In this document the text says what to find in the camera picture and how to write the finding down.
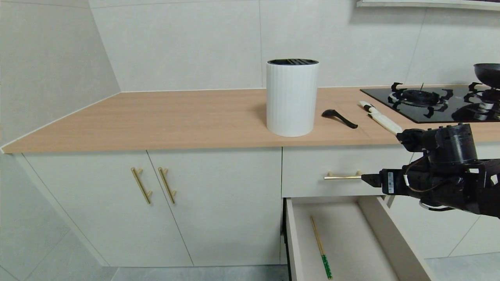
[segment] gold handle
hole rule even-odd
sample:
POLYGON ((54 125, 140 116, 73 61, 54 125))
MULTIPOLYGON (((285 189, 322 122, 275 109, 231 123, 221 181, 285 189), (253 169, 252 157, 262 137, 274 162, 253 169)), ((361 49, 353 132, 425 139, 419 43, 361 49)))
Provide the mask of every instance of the gold handle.
POLYGON ((176 195, 177 191, 170 190, 170 186, 167 182, 167 178, 165 178, 168 171, 169 171, 169 169, 167 169, 167 168, 162 168, 162 167, 158 168, 158 172, 161 175, 161 179, 163 180, 163 184, 165 185, 166 192, 168 192, 168 197, 170 197, 170 200, 172 200, 172 204, 175 204, 176 201, 174 199, 174 196, 176 195))
POLYGON ((144 199, 146 199, 146 202, 148 204, 151 204, 150 196, 151 196, 151 194, 153 194, 153 191, 150 190, 150 191, 146 192, 146 190, 144 190, 143 183, 141 182, 141 179, 138 176, 138 174, 143 172, 143 169, 136 170, 135 167, 132 167, 130 170, 132 171, 132 175, 135 178, 135 181, 137 182, 137 185, 140 188, 140 192, 142 192, 142 195, 144 195, 144 199))
POLYGON ((325 177, 323 177, 324 180, 329 181, 329 180, 360 180, 361 175, 363 173, 361 171, 357 171, 355 175, 333 175, 332 172, 328 172, 325 177))

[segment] black glass cooktop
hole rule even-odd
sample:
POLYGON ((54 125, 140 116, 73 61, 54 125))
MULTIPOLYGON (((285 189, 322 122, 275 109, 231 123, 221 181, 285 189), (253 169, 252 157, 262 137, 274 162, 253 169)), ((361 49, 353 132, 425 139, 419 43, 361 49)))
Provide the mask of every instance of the black glass cooktop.
POLYGON ((415 123, 500 121, 500 90, 478 85, 405 88, 394 83, 361 91, 415 123))

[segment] wooden countertop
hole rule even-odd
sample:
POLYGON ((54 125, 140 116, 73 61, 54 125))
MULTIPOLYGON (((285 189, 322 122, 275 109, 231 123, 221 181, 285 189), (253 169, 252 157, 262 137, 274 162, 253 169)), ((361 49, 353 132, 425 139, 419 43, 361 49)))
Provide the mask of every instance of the wooden countertop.
MULTIPOLYGON (((397 144, 358 106, 372 103, 403 129, 416 124, 359 87, 320 88, 314 130, 282 137, 266 128, 266 89, 122 92, 5 145, 4 153, 397 144), (336 109, 359 125, 321 117, 336 109)), ((500 122, 472 123, 476 142, 500 141, 500 122)))

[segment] black pan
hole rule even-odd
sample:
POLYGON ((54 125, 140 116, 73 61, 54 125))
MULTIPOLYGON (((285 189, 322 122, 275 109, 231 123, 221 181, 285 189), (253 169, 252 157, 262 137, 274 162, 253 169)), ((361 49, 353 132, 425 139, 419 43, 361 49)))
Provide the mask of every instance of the black pan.
POLYGON ((500 89, 500 63, 474 64, 474 72, 484 85, 500 89))

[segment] cable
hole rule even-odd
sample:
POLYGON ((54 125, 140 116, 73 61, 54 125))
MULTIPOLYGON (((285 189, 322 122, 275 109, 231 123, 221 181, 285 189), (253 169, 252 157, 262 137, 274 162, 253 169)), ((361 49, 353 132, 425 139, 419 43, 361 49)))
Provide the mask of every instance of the cable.
POLYGON ((404 174, 403 174, 403 178, 404 178, 404 183, 406 184, 406 186, 412 190, 413 192, 418 192, 418 193, 422 193, 422 192, 428 192, 428 191, 431 191, 435 188, 437 188, 439 185, 441 185, 443 182, 440 182, 434 186, 432 186, 431 188, 428 188, 428 189, 424 189, 424 190, 418 190, 418 189, 415 189, 413 187, 410 186, 410 182, 408 181, 408 171, 410 170, 411 167, 413 167, 414 165, 418 164, 420 161, 426 159, 429 155, 424 155, 422 158, 418 159, 417 161, 411 163, 410 165, 408 165, 408 167, 406 167, 406 171, 404 171, 404 174))
POLYGON ((444 207, 444 208, 429 207, 429 206, 425 205, 424 203, 422 203, 422 200, 420 200, 418 202, 418 205, 420 205, 420 207, 422 207, 422 208, 424 208, 426 210, 434 211, 434 212, 444 212, 444 211, 451 211, 451 210, 453 210, 453 208, 451 208, 451 207, 444 207))

